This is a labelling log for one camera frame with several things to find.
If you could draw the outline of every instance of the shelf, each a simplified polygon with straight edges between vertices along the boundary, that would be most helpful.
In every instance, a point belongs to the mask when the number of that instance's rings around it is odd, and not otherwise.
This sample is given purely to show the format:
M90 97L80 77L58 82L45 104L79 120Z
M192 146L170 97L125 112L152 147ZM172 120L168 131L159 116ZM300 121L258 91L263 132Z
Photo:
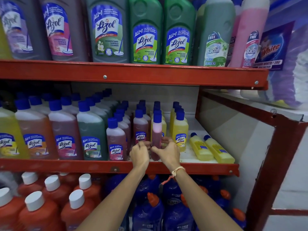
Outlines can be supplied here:
M1 60L0 68L0 79L268 88L266 69L24 60Z
M186 115L189 132L199 136L208 134L194 115ZM219 164L216 160L200 161L197 159L189 142L186 151L180 154L180 163L188 174L204 175L237 175L238 164ZM0 159L0 170L5 171L35 171L35 172L80 172L80 173L129 173L133 168L130 161L81 161L81 160L31 160L31 159ZM167 167L160 161L150 163L146 173L169 174Z

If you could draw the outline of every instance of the yellow bottle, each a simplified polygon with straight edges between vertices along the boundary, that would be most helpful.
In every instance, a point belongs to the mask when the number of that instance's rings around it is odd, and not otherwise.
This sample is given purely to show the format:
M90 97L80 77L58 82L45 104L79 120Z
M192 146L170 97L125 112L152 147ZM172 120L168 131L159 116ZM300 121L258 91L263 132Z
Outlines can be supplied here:
M12 59L12 53L0 21L0 59Z
M176 119L173 123L172 139L179 146L180 152L186 150L186 140L188 135L188 123L184 120L185 113L179 111L176 113Z
M231 156L216 140L212 139L211 136L204 136L204 141L218 163L233 164L235 162L233 156Z
M161 114L161 110L154 110L155 112L158 112L158 114ZM151 121L151 141L152 141L152 130L153 130L153 117L154 115L152 116L152 121ZM161 119L161 123L162 123L162 137L166 136L167 135L167 123L165 121L165 118L164 116L162 116L162 119Z
M191 133L189 143L199 160L209 161L214 159L205 142L195 132Z
M30 158L14 112L4 109L1 105L0 157L12 159Z

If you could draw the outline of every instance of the gray bottle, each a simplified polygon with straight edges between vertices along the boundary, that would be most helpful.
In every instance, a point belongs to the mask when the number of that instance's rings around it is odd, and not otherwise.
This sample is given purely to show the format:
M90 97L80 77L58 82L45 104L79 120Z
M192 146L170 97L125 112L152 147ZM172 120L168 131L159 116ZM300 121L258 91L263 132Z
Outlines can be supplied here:
M40 0L54 61L88 62L81 0Z
M13 58L51 60L39 0L0 0L0 16Z
M129 1L87 0L94 62L129 63Z

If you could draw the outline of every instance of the bactin label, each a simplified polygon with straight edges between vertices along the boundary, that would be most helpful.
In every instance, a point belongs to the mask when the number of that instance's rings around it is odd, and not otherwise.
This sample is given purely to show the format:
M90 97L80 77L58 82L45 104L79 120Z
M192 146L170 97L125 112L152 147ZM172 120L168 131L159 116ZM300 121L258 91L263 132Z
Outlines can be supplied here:
M133 29L134 62L154 63L157 60L157 29L150 24L139 24Z
M83 150L87 157L101 158L100 141L98 138L85 136L81 138Z
M229 50L228 50L227 59L226 59L226 65L225 65L226 67L231 62L235 40L236 40L236 36L232 36L231 40L230 40L230 44L229 44Z
M25 134L23 138L28 146L30 155L34 158L49 154L44 136L40 134Z
M61 157L77 156L75 140L72 136L56 135L55 139Z
M110 160L123 160L123 146L118 144L109 145Z
M182 27L174 27L167 32L166 63L186 64L190 33Z
M114 6L97 5L91 10L95 54L102 57L122 57L122 14Z
M136 144L141 140L147 141L147 134L143 131L137 131L136 132Z
M185 143L186 143L186 134L177 134L175 136L175 143L179 146L179 147L185 147Z
M250 33L241 63L242 68L250 68L253 66L256 57L258 55L259 43L260 43L259 32L253 31L252 33Z
M46 3L42 9L51 53L59 56L73 55L68 18L64 8L55 3Z
M204 66L224 67L228 55L229 43L226 43L219 32L212 32L206 41Z
M26 19L21 8L9 0L0 0L0 16L13 53L32 53Z
M19 155L14 136L6 133L0 133L0 153L2 156Z

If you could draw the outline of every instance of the pink bottle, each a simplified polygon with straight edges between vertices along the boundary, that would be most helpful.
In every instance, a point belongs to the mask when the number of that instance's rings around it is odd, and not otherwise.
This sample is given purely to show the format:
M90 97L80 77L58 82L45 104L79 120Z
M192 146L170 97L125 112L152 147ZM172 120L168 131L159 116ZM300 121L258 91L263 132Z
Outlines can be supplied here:
M110 160L126 160L126 136L116 118L108 118L107 144Z
M131 130L128 126L128 124L123 120L121 113L114 113L114 117L118 121L118 127L121 128L125 132L126 137L126 153L129 155L129 152L131 150Z
M260 39L270 8L270 0L244 0L242 14L228 67L250 68L259 52Z
M231 34L231 41L230 41L228 55L226 59L226 65L225 65L226 67L229 65L231 58L232 58L234 43L236 40L236 34L237 34L238 26L240 24L241 13L242 13L242 9L241 9L242 0L232 0L232 1L234 3L236 17L235 17L235 21L233 25L232 34Z
M163 124L161 122L162 115L161 110L155 110L153 116L153 129L152 129L152 146L161 148L161 136L163 131ZM151 158L153 160L159 160L160 157L155 152L151 152Z
M150 139L148 134L149 123L143 117L143 111L141 109L136 109L134 118L134 140L137 144L140 140L147 141Z
M62 110L61 101L49 102L48 115L60 159L83 160L83 149L77 118Z

